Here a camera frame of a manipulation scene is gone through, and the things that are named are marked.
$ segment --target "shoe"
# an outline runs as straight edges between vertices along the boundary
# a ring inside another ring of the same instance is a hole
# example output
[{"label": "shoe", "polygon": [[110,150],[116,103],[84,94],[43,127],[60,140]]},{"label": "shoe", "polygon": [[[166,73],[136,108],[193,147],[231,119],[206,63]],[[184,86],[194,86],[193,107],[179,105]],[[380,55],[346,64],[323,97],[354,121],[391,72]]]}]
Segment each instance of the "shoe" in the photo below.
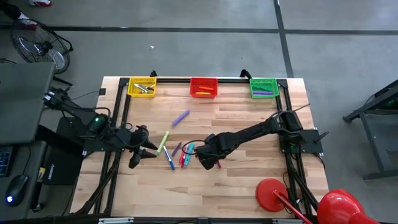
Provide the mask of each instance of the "shoe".
[{"label": "shoe", "polygon": [[29,17],[25,16],[23,13],[20,14],[20,16],[18,17],[18,19],[21,20],[21,23],[25,24],[27,26],[28,29],[30,30],[36,30],[36,25],[37,23],[29,20]]},{"label": "shoe", "polygon": [[52,2],[49,0],[28,0],[31,6],[50,7]]}]

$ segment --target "wooden tabletop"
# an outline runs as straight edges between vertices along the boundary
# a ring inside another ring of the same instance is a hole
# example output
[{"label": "wooden tabletop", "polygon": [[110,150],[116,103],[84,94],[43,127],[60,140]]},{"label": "wooden tabletop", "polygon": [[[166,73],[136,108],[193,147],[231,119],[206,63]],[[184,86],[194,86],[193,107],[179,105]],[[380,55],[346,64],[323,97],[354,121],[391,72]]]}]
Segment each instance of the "wooden tabletop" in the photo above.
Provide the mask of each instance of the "wooden tabletop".
[{"label": "wooden tabletop", "polygon": [[[106,88],[106,94],[99,97],[97,106],[113,109],[119,78],[104,77],[102,88]],[[308,98],[303,79],[287,81],[293,109],[306,105]],[[149,139],[155,145],[160,144],[166,131],[170,131],[165,146],[171,153],[180,141],[239,131],[264,121],[277,110],[275,99],[252,99],[248,84],[219,83],[218,96],[214,99],[192,98],[189,86],[189,83],[158,83],[155,98],[132,98],[127,121],[146,125]],[[190,110],[190,114],[172,128],[172,121],[185,110]],[[310,107],[297,114],[305,129],[313,128]],[[173,158],[176,166],[180,153]],[[285,210],[267,212],[255,199],[255,189],[261,180],[274,178],[283,182],[282,175],[287,171],[276,134],[240,145],[220,161],[222,169],[215,166],[205,170],[193,157],[188,167],[172,171],[164,152],[157,158],[143,159],[135,169],[130,169],[131,156],[128,151],[122,153],[112,216],[292,217]],[[103,157],[103,152],[95,152],[83,161],[71,212],[78,210],[98,186]],[[320,200],[328,192],[323,166],[314,155],[303,154],[302,157],[308,188]]]}]

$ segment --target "concrete floor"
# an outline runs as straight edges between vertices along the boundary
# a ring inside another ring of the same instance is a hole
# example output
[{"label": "concrete floor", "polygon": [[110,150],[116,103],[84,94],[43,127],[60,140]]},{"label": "concrete floor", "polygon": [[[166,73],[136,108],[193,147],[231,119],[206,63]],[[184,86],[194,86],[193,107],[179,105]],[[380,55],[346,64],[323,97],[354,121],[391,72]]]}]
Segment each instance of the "concrete floor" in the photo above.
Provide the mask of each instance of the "concrete floor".
[{"label": "concrete floor", "polygon": [[[272,0],[69,0],[41,9],[15,1],[47,25],[277,29]],[[280,0],[286,29],[397,30],[394,0]],[[0,14],[0,21],[8,19]],[[286,77],[279,34],[170,32],[57,32],[73,43],[72,62],[61,77],[75,84],[71,96],[98,90],[105,75]],[[304,78],[314,122],[323,139],[330,189],[345,189],[370,217],[396,222],[398,178],[363,182],[377,171],[362,124],[341,117],[398,78],[396,35],[287,35],[294,77]],[[0,31],[0,58],[22,62]],[[94,106],[97,96],[76,100]],[[46,111],[42,123],[56,128],[60,114]],[[53,190],[40,215],[59,215],[70,188]]]}]

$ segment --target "red lamp base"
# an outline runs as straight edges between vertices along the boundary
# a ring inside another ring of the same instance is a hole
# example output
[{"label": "red lamp base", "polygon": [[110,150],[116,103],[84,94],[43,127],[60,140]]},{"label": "red lamp base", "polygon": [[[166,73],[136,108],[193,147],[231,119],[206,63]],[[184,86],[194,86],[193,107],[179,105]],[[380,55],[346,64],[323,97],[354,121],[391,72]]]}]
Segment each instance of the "red lamp base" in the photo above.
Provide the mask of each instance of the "red lamp base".
[{"label": "red lamp base", "polygon": [[259,205],[270,212],[279,212],[284,209],[284,204],[275,197],[273,191],[280,192],[283,196],[288,198],[287,190],[284,184],[279,180],[265,179],[262,180],[256,188],[256,199]]}]

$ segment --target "yellow basket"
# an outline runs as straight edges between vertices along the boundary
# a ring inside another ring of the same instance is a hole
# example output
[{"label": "yellow basket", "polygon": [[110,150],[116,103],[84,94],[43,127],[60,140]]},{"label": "yellow basket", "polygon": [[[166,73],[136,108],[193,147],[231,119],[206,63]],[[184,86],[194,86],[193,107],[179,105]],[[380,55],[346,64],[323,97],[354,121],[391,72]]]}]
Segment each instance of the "yellow basket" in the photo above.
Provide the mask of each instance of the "yellow basket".
[{"label": "yellow basket", "polygon": [[[134,86],[134,84],[140,84],[146,87],[155,85],[154,91],[148,90],[149,93],[141,93],[141,90]],[[155,97],[156,92],[156,78],[154,77],[131,77],[129,82],[129,89],[127,90],[128,95],[132,97]]]}]

